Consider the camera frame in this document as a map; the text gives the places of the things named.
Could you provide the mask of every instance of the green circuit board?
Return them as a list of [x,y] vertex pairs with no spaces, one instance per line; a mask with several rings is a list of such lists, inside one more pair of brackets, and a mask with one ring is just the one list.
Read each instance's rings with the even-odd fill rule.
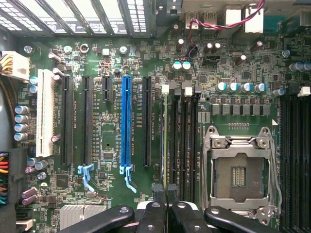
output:
[[[67,68],[66,74],[74,80],[73,98],[73,153],[72,164],[62,165],[60,159],[60,146],[55,143],[53,155],[46,158],[48,168],[46,179],[40,181],[36,175],[30,174],[28,186],[38,189],[38,199],[30,206],[35,209],[36,232],[57,232],[59,230],[59,209],[64,205],[98,204],[107,208],[118,204],[126,204],[136,208],[137,203],[153,200],[152,185],[161,183],[163,177],[165,183],[175,183],[178,171],[183,170],[183,165],[173,171],[172,154],[175,145],[182,144],[183,139],[189,140],[192,146],[191,158],[185,157],[182,163],[184,168],[191,167],[191,174],[185,175],[183,180],[177,182],[179,196],[182,200],[192,201],[201,206],[201,162],[203,136],[210,125],[215,126],[221,135],[258,135],[262,127],[268,127],[276,144],[276,156],[279,156],[279,98],[272,94],[273,90],[285,89],[291,81],[304,82],[310,80],[309,74],[302,72],[290,72],[288,65],[296,61],[305,61],[310,58],[310,49],[302,51],[301,44],[310,48],[310,36],[301,35],[293,39],[284,39],[278,35],[267,35],[261,38],[264,49],[251,53],[250,46],[234,45],[230,40],[208,37],[194,37],[194,41],[200,41],[201,57],[195,60],[187,58],[187,46],[181,52],[176,51],[176,41],[183,36],[166,34],[160,39],[135,40],[125,38],[72,38],[72,39],[23,39],[20,47],[21,54],[26,45],[34,48],[31,60],[31,75],[37,76],[38,69],[51,69],[52,62],[48,53],[53,51],[58,54]],[[221,44],[217,53],[220,61],[215,64],[203,65],[203,48],[207,42]],[[89,52],[80,53],[81,44],[88,44]],[[64,46],[71,46],[72,53],[64,54]],[[128,53],[122,55],[119,48],[126,46]],[[109,55],[103,56],[102,49],[109,49]],[[284,58],[282,51],[290,49],[290,58]],[[234,65],[236,57],[233,52],[242,52],[247,60],[240,66]],[[188,72],[175,72],[172,65],[175,61],[190,61],[191,69]],[[115,75],[114,70],[121,70],[120,75]],[[102,100],[102,76],[112,77],[113,101]],[[120,150],[121,150],[121,78],[123,75],[131,76],[132,87],[132,172],[131,185],[137,190],[134,193],[126,187],[124,176],[120,175]],[[82,108],[84,101],[82,92],[83,77],[90,77],[93,90],[92,95],[92,129],[91,129],[91,159],[94,170],[91,172],[89,184],[97,192],[95,197],[87,197],[83,185],[82,175],[78,174],[78,166],[81,165],[82,151]],[[151,118],[151,159],[150,166],[142,165],[143,123],[142,123],[142,79],[152,79],[152,107]],[[219,82],[238,85],[251,83],[253,86],[264,83],[266,88],[262,93],[254,90],[246,93],[218,92],[215,90]],[[161,86],[168,84],[170,93],[164,97]],[[182,89],[182,86],[190,86],[201,89],[197,98],[196,114],[192,118],[183,116],[183,107],[174,107],[174,89]],[[28,121],[28,139],[21,146],[29,147],[29,157],[35,157],[35,132],[36,132],[36,101],[35,95],[29,92],[30,84],[19,86],[19,105],[30,107]],[[54,134],[61,132],[61,87],[55,84],[54,89]],[[238,105],[238,112],[233,112],[232,105]],[[258,105],[258,111],[249,110],[248,106]],[[184,135],[183,128],[191,135]],[[166,168],[162,171],[164,153],[167,155]],[[56,204],[49,203],[50,196],[56,197]],[[273,218],[271,227],[278,228],[278,219]]]

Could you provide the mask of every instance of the chip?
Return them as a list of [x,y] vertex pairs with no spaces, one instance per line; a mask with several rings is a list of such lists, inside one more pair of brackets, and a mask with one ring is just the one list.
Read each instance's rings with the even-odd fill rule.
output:
[[68,188],[69,177],[66,174],[56,175],[56,186],[62,188]]

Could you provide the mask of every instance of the silver capacitor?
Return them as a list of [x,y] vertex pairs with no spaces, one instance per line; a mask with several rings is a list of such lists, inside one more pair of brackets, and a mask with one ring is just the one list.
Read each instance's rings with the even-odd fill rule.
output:
[[15,112],[17,114],[26,114],[26,113],[28,113],[28,110],[29,109],[26,106],[18,105],[18,106],[15,107]]
[[37,195],[32,195],[32,196],[30,196],[30,197],[24,199],[24,200],[22,201],[22,204],[23,204],[23,205],[29,205],[29,204],[33,203],[35,200],[37,200]]
[[36,162],[35,169],[42,170],[45,169],[48,166],[48,162],[45,160],[41,160],[39,162]]
[[22,198],[28,198],[28,197],[35,195],[35,194],[37,194],[37,189],[35,187],[31,187],[30,189],[22,192],[21,197]]
[[16,132],[25,132],[25,131],[27,131],[27,129],[28,129],[28,125],[27,124],[16,124],[15,126],[14,126],[14,130],[16,131]]
[[257,84],[255,86],[255,91],[257,93],[263,92],[264,90],[265,90],[265,84],[264,83],[260,83],[260,84]]
[[28,134],[27,133],[16,133],[14,135],[14,140],[18,141],[18,142],[27,140],[27,138],[28,138]]
[[14,118],[16,123],[25,123],[28,121],[28,116],[27,115],[16,115]]

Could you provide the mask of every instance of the motherboard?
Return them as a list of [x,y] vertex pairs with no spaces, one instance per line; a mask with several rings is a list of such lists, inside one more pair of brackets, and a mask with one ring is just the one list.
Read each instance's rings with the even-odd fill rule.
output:
[[27,148],[20,207],[34,210],[35,232],[80,221],[73,213],[136,208],[157,183],[176,184],[200,209],[219,205],[279,228],[289,176],[281,98],[304,96],[310,83],[310,35],[192,40],[170,31],[21,41],[31,78],[18,88],[15,139]]

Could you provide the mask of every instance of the blue pcie slot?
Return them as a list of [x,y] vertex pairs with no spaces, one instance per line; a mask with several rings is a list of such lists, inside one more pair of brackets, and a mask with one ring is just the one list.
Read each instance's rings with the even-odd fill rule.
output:
[[132,147],[132,78],[130,76],[122,77],[121,91],[121,156],[120,156],[120,174],[124,175],[126,186],[136,193],[136,189],[130,185],[132,181],[133,165],[131,164]]

